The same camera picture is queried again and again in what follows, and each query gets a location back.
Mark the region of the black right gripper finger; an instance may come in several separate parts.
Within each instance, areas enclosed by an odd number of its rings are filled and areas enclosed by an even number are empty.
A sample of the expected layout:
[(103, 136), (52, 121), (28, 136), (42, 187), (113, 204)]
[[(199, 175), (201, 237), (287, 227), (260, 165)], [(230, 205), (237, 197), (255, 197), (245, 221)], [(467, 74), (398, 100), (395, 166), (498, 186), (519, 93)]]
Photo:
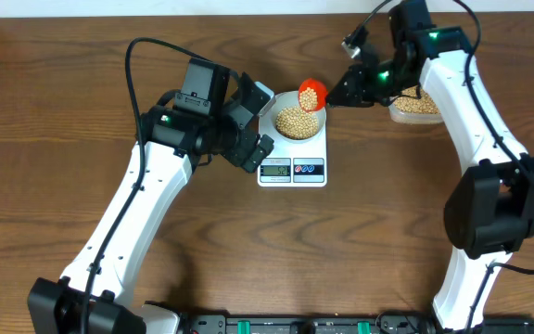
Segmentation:
[(354, 107), (353, 96), (347, 94), (333, 94), (330, 93), (326, 96), (326, 103), (331, 107)]
[(351, 96), (351, 88), (351, 75), (349, 73), (345, 73), (338, 83), (336, 83), (327, 94), (347, 94), (348, 96)]

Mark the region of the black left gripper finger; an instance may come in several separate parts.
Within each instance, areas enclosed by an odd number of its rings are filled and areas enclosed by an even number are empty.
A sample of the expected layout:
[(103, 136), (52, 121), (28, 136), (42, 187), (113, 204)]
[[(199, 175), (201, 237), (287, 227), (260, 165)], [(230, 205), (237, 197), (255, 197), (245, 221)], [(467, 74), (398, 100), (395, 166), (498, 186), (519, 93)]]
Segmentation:
[(234, 108), (234, 120), (239, 128), (246, 128), (256, 117), (272, 106), (272, 90), (261, 82), (254, 81), (243, 72), (238, 89), (239, 97)]
[(241, 167), (247, 173), (255, 173), (261, 163), (272, 153), (274, 141), (263, 135), (257, 146), (251, 151), (249, 156), (243, 161)]

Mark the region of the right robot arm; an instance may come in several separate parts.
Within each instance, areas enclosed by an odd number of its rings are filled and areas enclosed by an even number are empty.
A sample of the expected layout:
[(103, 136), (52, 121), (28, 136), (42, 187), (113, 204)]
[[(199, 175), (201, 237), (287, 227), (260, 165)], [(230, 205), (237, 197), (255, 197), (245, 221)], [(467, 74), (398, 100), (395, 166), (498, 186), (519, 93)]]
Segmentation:
[(394, 55), (381, 60), (364, 24), (342, 42), (352, 64), (327, 94), (332, 107), (387, 107), (415, 88), (435, 103), (462, 176), (443, 220), (451, 259), (433, 299), (436, 330), (475, 333), (498, 274), (534, 236), (534, 157), (515, 138), (478, 73), (478, 39), (440, 28), (423, 0), (388, 7)]

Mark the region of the red plastic measuring scoop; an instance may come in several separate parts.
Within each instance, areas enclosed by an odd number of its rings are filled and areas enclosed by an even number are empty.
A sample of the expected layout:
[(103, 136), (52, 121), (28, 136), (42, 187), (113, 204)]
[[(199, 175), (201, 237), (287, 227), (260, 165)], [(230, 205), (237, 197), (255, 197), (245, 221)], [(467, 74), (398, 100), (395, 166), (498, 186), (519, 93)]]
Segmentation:
[(327, 89), (325, 85), (316, 79), (306, 79), (299, 87), (299, 105), (306, 112), (315, 112), (322, 109), (326, 104), (326, 96)]

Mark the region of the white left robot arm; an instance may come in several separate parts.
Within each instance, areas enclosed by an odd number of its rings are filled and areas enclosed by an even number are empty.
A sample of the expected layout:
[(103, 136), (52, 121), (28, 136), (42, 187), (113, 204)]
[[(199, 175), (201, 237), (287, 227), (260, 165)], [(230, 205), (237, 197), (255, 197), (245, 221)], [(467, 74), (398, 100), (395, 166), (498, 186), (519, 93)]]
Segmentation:
[(250, 123), (275, 101), (247, 74), (193, 74), (139, 117), (143, 137), (95, 232), (58, 281), (39, 278), (28, 296), (38, 333), (175, 333), (180, 317), (156, 304), (133, 309), (134, 287), (159, 226), (203, 155), (254, 173), (273, 140)]

